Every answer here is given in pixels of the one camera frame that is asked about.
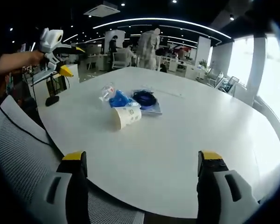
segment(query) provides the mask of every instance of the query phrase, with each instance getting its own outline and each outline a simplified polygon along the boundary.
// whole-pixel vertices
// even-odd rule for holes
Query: paper cup
[[[141,119],[141,110],[138,106],[123,106],[113,108],[113,117],[117,129],[122,129]]]

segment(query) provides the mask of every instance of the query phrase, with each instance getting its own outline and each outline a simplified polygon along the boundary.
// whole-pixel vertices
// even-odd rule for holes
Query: round table
[[[149,88],[162,115],[114,129],[98,97],[110,82],[130,91]],[[230,95],[174,75],[125,68],[59,94],[39,113],[63,154],[86,151],[88,179],[115,198],[152,213],[196,218],[200,150],[220,154],[251,186],[257,200],[280,164],[280,142],[267,119]]]

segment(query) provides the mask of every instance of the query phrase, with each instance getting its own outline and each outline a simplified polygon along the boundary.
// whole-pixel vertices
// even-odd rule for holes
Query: window
[[[210,66],[210,61],[211,61],[212,54],[213,54],[213,47],[210,47],[210,53],[209,53],[209,57],[207,59],[207,67]]]
[[[258,95],[280,120],[280,42],[266,36],[266,61]]]
[[[244,86],[247,85],[254,52],[254,37],[247,36],[236,39],[232,45],[227,76],[235,76]]]

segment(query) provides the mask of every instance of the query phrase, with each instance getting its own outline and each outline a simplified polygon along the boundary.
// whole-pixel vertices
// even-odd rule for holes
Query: white protective suit
[[[154,30],[143,33],[138,41],[137,56],[139,67],[144,69],[156,69],[155,50],[159,48],[160,36]]]

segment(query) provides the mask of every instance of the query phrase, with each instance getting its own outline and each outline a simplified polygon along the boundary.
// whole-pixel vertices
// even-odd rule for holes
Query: office desk
[[[116,88],[152,88],[163,115],[143,116],[120,131],[98,99]],[[170,217],[196,218],[198,151],[220,154],[252,186],[257,200],[280,164],[280,142],[267,119],[218,90],[163,72],[128,67],[59,94],[40,107],[49,135],[63,152],[87,153],[88,179],[115,198]]]

